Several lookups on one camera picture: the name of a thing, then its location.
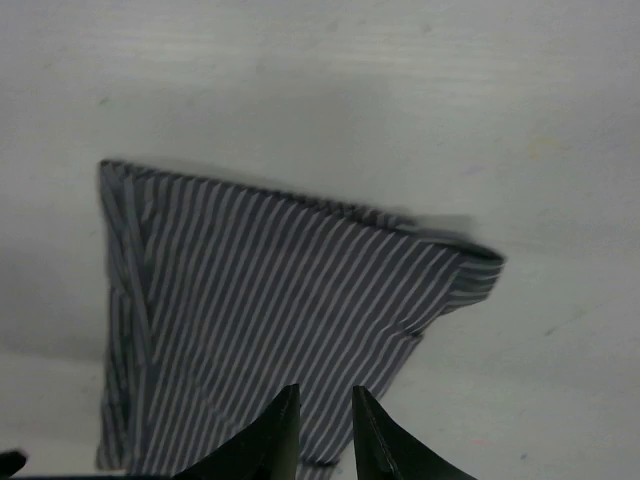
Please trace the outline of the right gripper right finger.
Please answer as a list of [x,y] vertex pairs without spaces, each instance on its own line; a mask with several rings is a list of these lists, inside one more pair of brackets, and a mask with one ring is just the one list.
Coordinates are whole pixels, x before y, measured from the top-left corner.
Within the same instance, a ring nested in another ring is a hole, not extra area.
[[475,480],[404,430],[363,386],[352,390],[359,480]]

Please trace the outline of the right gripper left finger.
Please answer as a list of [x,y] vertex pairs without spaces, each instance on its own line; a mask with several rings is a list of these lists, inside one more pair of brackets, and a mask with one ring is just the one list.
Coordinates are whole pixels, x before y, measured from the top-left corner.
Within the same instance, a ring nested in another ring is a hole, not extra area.
[[293,480],[299,459],[300,391],[284,387],[256,420],[179,480]]

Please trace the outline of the grey striped underwear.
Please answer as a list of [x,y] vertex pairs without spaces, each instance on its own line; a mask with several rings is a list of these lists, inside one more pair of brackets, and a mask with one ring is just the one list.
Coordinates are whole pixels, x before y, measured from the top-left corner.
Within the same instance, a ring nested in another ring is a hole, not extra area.
[[172,475],[300,389],[300,479],[352,440],[426,328],[486,300],[505,257],[413,220],[119,160],[97,169],[108,337],[96,466]]

